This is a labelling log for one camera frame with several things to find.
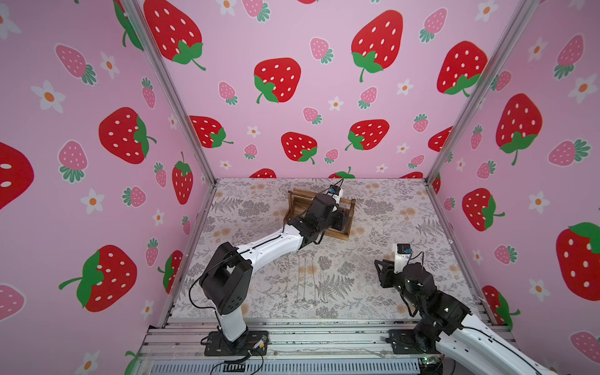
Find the wooden jewelry display stand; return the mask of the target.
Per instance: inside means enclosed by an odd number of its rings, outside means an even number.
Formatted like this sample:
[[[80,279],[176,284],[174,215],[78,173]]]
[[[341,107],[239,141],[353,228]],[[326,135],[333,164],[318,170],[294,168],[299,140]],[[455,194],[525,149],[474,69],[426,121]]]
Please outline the wooden jewelry display stand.
[[[302,234],[308,233],[315,240],[328,236],[343,241],[348,241],[353,225],[357,200],[355,198],[342,198],[339,205],[325,192],[316,193],[294,189],[288,193],[288,210],[284,217],[287,223],[300,224]],[[338,232],[331,229],[331,214],[336,210],[346,210],[350,213],[350,231]]]

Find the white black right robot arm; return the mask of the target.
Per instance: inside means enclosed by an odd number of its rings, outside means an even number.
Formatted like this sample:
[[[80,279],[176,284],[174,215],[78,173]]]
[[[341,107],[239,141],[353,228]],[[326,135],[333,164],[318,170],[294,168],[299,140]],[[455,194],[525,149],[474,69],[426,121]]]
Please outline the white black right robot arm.
[[[420,321],[411,330],[390,330],[387,343],[396,354],[437,352],[474,374],[552,374],[500,337],[471,310],[438,290],[431,273],[420,262],[395,272],[395,264],[376,260],[381,287],[399,292],[413,306]]]

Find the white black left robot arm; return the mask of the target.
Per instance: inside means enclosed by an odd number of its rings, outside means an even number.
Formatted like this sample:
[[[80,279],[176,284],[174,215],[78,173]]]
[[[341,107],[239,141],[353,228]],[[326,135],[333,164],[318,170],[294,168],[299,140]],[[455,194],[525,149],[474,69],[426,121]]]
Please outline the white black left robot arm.
[[[331,185],[279,231],[246,245],[219,245],[197,283],[215,309],[220,334],[228,345],[239,347],[248,335],[242,304],[253,274],[281,256],[320,244],[329,229],[343,230],[348,214],[339,208],[342,195],[341,187]]]

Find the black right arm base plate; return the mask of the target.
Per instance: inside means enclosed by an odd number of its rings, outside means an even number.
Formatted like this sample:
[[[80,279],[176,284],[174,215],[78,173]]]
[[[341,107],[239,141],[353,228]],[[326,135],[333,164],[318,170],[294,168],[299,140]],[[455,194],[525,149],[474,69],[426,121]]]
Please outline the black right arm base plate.
[[[412,330],[390,330],[384,341],[392,347],[395,355],[439,355],[436,348],[424,348],[418,344]]]

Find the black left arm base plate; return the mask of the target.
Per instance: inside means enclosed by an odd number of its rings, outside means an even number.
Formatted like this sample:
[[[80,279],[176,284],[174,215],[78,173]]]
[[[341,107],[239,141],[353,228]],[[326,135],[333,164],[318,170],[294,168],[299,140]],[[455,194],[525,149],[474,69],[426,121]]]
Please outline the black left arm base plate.
[[[234,342],[229,342],[220,331],[210,332],[201,340],[204,356],[245,356],[249,353],[265,356],[269,344],[268,331],[247,331]]]

